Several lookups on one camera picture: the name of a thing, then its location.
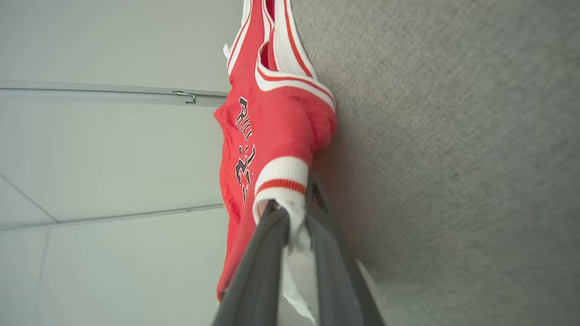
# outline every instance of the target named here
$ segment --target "jersey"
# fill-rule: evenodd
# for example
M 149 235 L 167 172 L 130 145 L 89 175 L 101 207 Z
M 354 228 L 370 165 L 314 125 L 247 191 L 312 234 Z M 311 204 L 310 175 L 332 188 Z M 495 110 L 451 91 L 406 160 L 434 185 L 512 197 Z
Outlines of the jersey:
M 304 207 L 313 154 L 336 129 L 334 97 L 306 57 L 289 0 L 245 0 L 224 54 L 232 90 L 214 116 L 224 136 L 219 178 L 230 220 L 219 300 L 265 204 L 303 214 L 292 207 Z

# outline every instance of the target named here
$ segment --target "gray carpet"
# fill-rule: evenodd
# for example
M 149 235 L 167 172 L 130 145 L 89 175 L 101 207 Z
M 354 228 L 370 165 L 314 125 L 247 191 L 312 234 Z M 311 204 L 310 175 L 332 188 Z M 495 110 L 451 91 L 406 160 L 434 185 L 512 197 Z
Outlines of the gray carpet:
M 386 322 L 580 325 L 580 2 L 292 5 Z

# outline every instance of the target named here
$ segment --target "red stripe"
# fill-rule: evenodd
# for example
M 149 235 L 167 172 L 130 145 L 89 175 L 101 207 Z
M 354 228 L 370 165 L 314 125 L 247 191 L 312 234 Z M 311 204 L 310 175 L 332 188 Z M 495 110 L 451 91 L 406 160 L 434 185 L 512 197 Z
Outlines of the red stripe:
M 288 179 L 274 179 L 264 182 L 263 185 L 260 186 L 258 189 L 259 193 L 262 190 L 268 188 L 286 188 L 294 191 L 298 191 L 299 193 L 305 195 L 306 194 L 306 187 L 303 186 L 301 183 L 296 181 L 288 180 Z
M 325 91 L 324 89 L 318 87 L 316 84 L 304 80 L 304 79 L 300 79 L 300 78 L 296 78 L 296 77 L 271 77 L 268 76 L 266 74 L 264 74 L 264 72 L 262 72 L 262 70 L 260 69 L 260 67 L 258 66 L 258 72 L 260 73 L 260 75 L 262 76 L 262 78 L 264 78 L 267 81 L 286 81 L 286 80 L 293 80 L 293 81 L 300 81 L 300 82 L 304 82 L 316 89 L 318 89 L 319 91 L 321 91 L 322 93 L 328 95 L 328 97 L 330 97 L 330 99 L 334 102 L 334 98 L 332 97 L 332 95 L 330 95 L 330 93 L 328 93 L 327 91 Z
M 292 46 L 292 51 L 294 52 L 294 56 L 298 61 L 298 64 L 302 67 L 302 70 L 308 75 L 308 77 L 312 78 L 312 74 L 310 70 L 306 68 L 306 65 L 302 61 L 302 57 L 300 57 L 300 53 L 298 52 L 298 48 L 296 48 L 296 44 L 294 44 L 294 37 L 292 36 L 292 30 L 290 29 L 290 18 L 288 17 L 288 5 L 286 4 L 287 0 L 284 0 L 284 13 L 286 15 L 286 29 L 288 30 L 288 38 L 290 39 L 290 45 Z
M 250 21 L 250 17 L 252 16 L 252 7 L 253 7 L 253 5 L 252 5 L 252 2 L 250 1 L 250 13 L 248 13 L 248 18 L 246 18 L 246 22 L 244 23 L 244 26 L 240 30 L 240 34 L 238 35 L 238 38 L 235 40 L 234 46 L 231 48 L 230 58 L 227 59 L 227 68 L 228 69 L 230 68 L 231 57 L 234 56 L 235 47 L 238 45 L 238 41 L 242 37 L 242 31 L 244 30 L 244 28 L 246 28 L 246 25 L 248 24 L 248 22 Z

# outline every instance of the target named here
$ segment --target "white stripe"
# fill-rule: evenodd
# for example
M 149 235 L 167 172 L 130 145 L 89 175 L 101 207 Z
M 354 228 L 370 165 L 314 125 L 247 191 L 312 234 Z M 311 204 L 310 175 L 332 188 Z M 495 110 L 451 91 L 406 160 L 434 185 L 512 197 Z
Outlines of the white stripe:
M 242 48 L 242 44 L 244 43 L 244 38 L 246 37 L 246 33 L 248 32 L 248 28 L 250 26 L 250 18 L 252 17 L 252 8 L 253 8 L 252 0 L 244 0 L 244 11 L 245 11 L 245 7 L 247 6 L 247 3 L 249 3 L 249 5 L 250 5 L 248 17 L 246 18 L 246 21 L 248 23 L 246 24 L 245 28 L 240 29 L 240 31 L 238 32 L 238 35 L 236 36 L 236 38 L 234 40 L 234 44 L 236 45 L 236 47 L 231 52 L 230 64 L 227 66 L 227 74 L 228 75 L 231 75 L 231 71 L 234 69 L 235 61 L 238 59 L 238 56 L 240 55 L 240 49 Z
M 265 48 L 265 45 L 262 45 L 262 47 L 260 48 L 260 51 L 258 51 L 258 56 L 261 55 L 263 49 Z M 332 94 L 331 90 L 328 89 L 324 84 L 322 84 L 320 81 L 318 80 L 314 80 L 308 76 L 300 76 L 300 75 L 293 75 L 290 73 L 284 73 L 284 72 L 280 72 L 280 71 L 273 71 L 270 70 L 268 68 L 266 68 L 261 61 L 259 61 L 259 67 L 260 67 L 260 71 L 264 73 L 264 75 L 266 76 L 270 76 L 270 77 L 279 77 L 279 78 L 288 78 L 288 77 L 292 77 L 292 78 L 299 78 L 301 80 L 303 80 L 304 82 L 311 82 L 312 84 L 315 84 L 316 86 L 320 87 L 321 89 L 327 91 L 331 96 L 332 96 L 332 101 L 334 102 L 334 95 Z
M 298 32 L 296 31 L 296 24 L 294 22 L 294 15 L 292 14 L 292 7 L 290 1 L 287 2 L 288 6 L 288 23 L 290 25 L 290 30 L 287 29 L 287 20 L 284 12 L 284 2 L 286 0 L 275 0 L 275 19 L 274 19 L 274 59 L 276 60 L 277 70 L 283 73 L 292 73 L 301 76 L 308 76 L 307 73 L 302 69 L 300 63 L 298 62 L 294 51 L 292 50 L 292 42 L 290 41 L 289 34 L 292 33 L 294 40 L 294 45 L 298 50 L 298 55 L 304 62 L 309 73 L 315 80 L 318 80 L 316 71 L 310 63 L 310 60 L 306 56 L 306 52 L 302 48 L 302 43 L 298 37 Z
M 274 27 L 274 22 L 268 13 L 266 0 L 262 0 L 262 20 L 264 22 L 264 40 L 270 39 L 270 31 Z
M 252 10 L 252 1 L 244 0 L 244 7 L 242 9 L 242 22 L 240 23 L 240 28 L 244 26 L 246 18 L 250 15 L 251 10 Z
M 302 81 L 297 81 L 297 80 L 291 80 L 291 79 L 286 79 L 286 80 L 282 80 L 282 81 L 267 81 L 264 78 L 262 78 L 262 76 L 260 75 L 260 73 L 258 72 L 259 66 L 263 65 L 261 63 L 256 65 L 256 70 L 254 73 L 254 76 L 256 78 L 256 83 L 258 85 L 258 87 L 267 92 L 268 90 L 273 90 L 273 89 L 277 89 L 280 87 L 296 87 L 296 88 L 300 88 L 303 89 L 307 92 L 312 93 L 313 95 L 318 96 L 321 100 L 325 101 L 326 104 L 328 104 L 330 106 L 330 108 L 332 109 L 332 111 L 335 111 L 335 103 L 332 97 L 329 97 L 328 95 L 326 95 L 324 92 L 320 91 L 319 89 L 305 83 Z M 282 76 L 277 76 L 277 77 L 283 77 L 283 78 L 287 78 L 287 77 L 294 77 L 294 78 L 298 78 L 297 76 L 294 75 L 289 75 L 289 74 L 282 74 Z M 316 83 L 313 82 L 313 84 L 317 85 L 318 87 L 320 87 L 321 89 L 326 90 L 328 93 L 332 94 L 329 90 L 327 90 L 326 87 L 322 86 L 320 83 Z
M 283 156 L 275 158 L 262 168 L 256 181 L 255 191 L 258 192 L 258 189 L 264 183 L 276 179 L 291 180 L 306 187 L 308 165 L 298 157 Z

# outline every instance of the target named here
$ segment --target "white wall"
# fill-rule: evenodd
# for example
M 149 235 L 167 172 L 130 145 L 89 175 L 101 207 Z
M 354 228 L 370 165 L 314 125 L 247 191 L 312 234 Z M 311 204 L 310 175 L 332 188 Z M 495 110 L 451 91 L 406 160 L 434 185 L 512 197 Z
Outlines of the white wall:
M 225 209 L 0 231 L 0 325 L 210 325 Z
M 0 96 L 0 174 L 61 222 L 219 204 L 214 111 Z
M 1 0 L 0 81 L 228 92 L 240 0 Z
M 54 222 L 0 174 L 0 229 Z

